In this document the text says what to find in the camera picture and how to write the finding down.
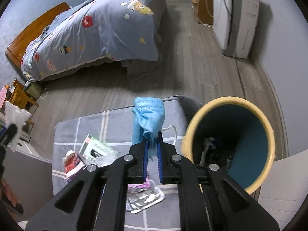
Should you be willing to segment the person's left hand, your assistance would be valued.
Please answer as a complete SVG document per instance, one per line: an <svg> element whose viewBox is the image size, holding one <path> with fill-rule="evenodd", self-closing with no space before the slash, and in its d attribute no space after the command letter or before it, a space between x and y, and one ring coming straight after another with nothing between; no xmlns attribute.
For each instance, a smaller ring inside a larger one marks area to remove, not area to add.
<svg viewBox="0 0 308 231"><path fill-rule="evenodd" d="M4 178L1 178L1 203L13 217L22 216L24 213L23 206L17 199L12 187L4 180Z"/></svg>

